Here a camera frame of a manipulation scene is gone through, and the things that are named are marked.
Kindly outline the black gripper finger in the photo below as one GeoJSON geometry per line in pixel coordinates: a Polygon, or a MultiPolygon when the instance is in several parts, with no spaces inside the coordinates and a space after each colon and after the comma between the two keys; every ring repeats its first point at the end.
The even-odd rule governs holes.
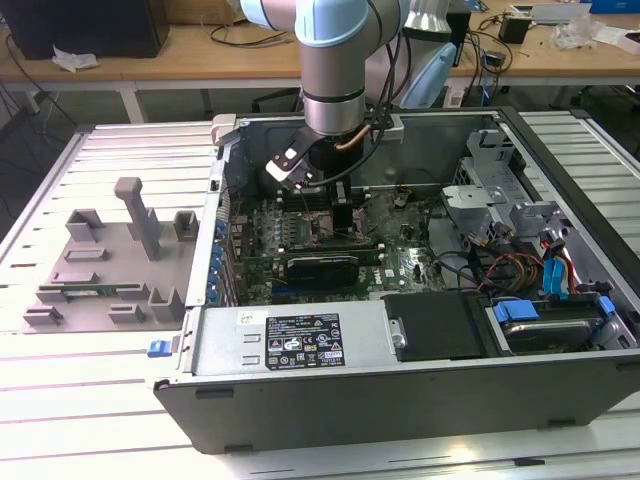
{"type": "Polygon", "coordinates": [[[335,231],[347,231],[351,226],[351,183],[348,177],[330,186],[333,227],[335,231]]]}

